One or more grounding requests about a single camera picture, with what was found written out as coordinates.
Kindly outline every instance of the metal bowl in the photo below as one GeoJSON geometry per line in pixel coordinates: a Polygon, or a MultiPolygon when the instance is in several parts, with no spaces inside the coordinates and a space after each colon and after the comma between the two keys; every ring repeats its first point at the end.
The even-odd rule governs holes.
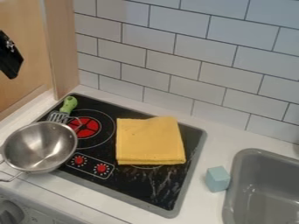
{"type": "Polygon", "coordinates": [[[12,133],[4,142],[2,155],[11,167],[22,172],[51,172],[76,150],[76,133],[57,122],[35,122],[12,133]]]}

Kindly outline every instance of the black stovetop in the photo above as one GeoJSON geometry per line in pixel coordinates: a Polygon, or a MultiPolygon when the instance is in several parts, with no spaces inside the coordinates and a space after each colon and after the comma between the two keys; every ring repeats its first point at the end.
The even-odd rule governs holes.
{"type": "MultiPolygon", "coordinates": [[[[78,147],[55,173],[162,216],[175,216],[198,161],[204,132],[179,124],[187,160],[185,164],[118,165],[115,159],[116,118],[146,119],[151,115],[83,95],[71,95],[78,100],[71,116],[79,117],[83,125],[77,129],[79,122],[76,119],[68,123],[77,129],[78,147]]],[[[51,111],[59,110],[61,106],[62,101],[39,121],[46,120],[51,111]]]]}

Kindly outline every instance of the wooden cabinet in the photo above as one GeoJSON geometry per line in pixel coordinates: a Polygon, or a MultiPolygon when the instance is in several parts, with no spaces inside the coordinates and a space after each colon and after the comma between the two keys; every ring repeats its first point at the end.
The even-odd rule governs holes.
{"type": "Polygon", "coordinates": [[[0,0],[0,30],[24,58],[17,78],[0,71],[0,121],[48,88],[59,99],[78,85],[73,0],[0,0]]]}
{"type": "Polygon", "coordinates": [[[9,80],[0,72],[0,113],[44,86],[51,86],[51,68],[38,0],[0,1],[0,29],[16,44],[24,62],[9,80]]]}

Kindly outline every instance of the white subway tile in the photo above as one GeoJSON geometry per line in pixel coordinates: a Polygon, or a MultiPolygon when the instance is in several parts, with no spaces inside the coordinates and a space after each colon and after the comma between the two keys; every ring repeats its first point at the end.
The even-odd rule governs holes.
{"type": "Polygon", "coordinates": [[[299,56],[299,31],[281,28],[274,50],[299,56]]]}
{"type": "Polygon", "coordinates": [[[183,114],[190,114],[192,108],[192,99],[168,94],[151,88],[145,88],[144,102],[160,108],[176,110],[183,114]]]}
{"type": "Polygon", "coordinates": [[[148,51],[147,60],[148,68],[189,79],[198,78],[200,61],[152,51],[148,51]]]}
{"type": "Polygon", "coordinates": [[[143,100],[143,87],[100,75],[100,90],[136,101],[143,100]]]}
{"type": "Polygon", "coordinates": [[[170,92],[204,102],[221,104],[225,89],[223,87],[215,87],[195,80],[187,80],[172,76],[170,92]]]}
{"type": "Polygon", "coordinates": [[[244,18],[248,0],[182,0],[181,8],[229,18],[244,18]]]}
{"type": "Polygon", "coordinates": [[[168,90],[170,76],[166,73],[150,71],[148,69],[122,65],[122,79],[149,88],[168,90]]]}
{"type": "Polygon", "coordinates": [[[283,121],[299,125],[299,105],[290,103],[283,121]]]}
{"type": "Polygon", "coordinates": [[[129,45],[172,53],[175,34],[124,24],[122,38],[123,43],[129,45]]]}
{"type": "Polygon", "coordinates": [[[149,6],[123,0],[97,0],[98,17],[134,25],[148,25],[149,6]]]}
{"type": "Polygon", "coordinates": [[[91,88],[98,88],[99,75],[79,70],[80,84],[91,88]]]}
{"type": "Polygon", "coordinates": [[[299,144],[299,126],[251,115],[247,130],[263,136],[299,144]]]}
{"type": "Polygon", "coordinates": [[[278,27],[236,19],[212,17],[208,38],[227,43],[271,50],[278,27]]]}
{"type": "Polygon", "coordinates": [[[134,0],[135,2],[145,3],[145,4],[156,4],[167,6],[171,8],[177,8],[179,6],[180,0],[134,0]]]}
{"type": "Polygon", "coordinates": [[[156,6],[150,9],[149,26],[159,30],[204,38],[208,23],[207,15],[156,6]]]}
{"type": "Polygon", "coordinates": [[[297,1],[251,0],[247,20],[299,28],[297,1]]]}
{"type": "Polygon", "coordinates": [[[261,84],[262,74],[203,63],[199,77],[203,82],[256,94],[261,84]]]}
{"type": "Polygon", "coordinates": [[[75,14],[76,32],[102,39],[121,41],[121,23],[75,14]]]}
{"type": "Polygon", "coordinates": [[[238,109],[248,113],[282,119],[288,104],[255,94],[227,89],[223,105],[231,109],[238,109]]]}
{"type": "Polygon", "coordinates": [[[235,50],[235,45],[177,35],[175,54],[231,66],[235,50]]]}
{"type": "Polygon", "coordinates": [[[97,55],[96,38],[76,34],[77,51],[97,55]]]}
{"type": "Polygon", "coordinates": [[[299,82],[265,76],[260,95],[299,103],[299,82]]]}
{"type": "Polygon", "coordinates": [[[193,116],[224,123],[225,125],[244,130],[249,114],[234,109],[223,108],[210,103],[195,101],[193,116]]]}
{"type": "Polygon", "coordinates": [[[144,67],[146,50],[99,39],[99,56],[144,67]]]}
{"type": "Polygon", "coordinates": [[[121,63],[108,59],[78,53],[79,68],[97,74],[104,74],[114,78],[121,77],[121,63]]]}
{"type": "Polygon", "coordinates": [[[240,46],[233,66],[296,81],[299,79],[299,58],[275,52],[240,46]]]}
{"type": "Polygon", "coordinates": [[[95,16],[96,0],[73,0],[73,10],[82,14],[95,16]]]}

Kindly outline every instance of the yellow cloth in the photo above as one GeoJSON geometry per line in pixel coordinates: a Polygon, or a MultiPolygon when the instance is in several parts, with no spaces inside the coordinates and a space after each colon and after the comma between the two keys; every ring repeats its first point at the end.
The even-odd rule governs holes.
{"type": "Polygon", "coordinates": [[[184,146],[173,117],[117,119],[116,159],[119,165],[185,163],[184,146]]]}

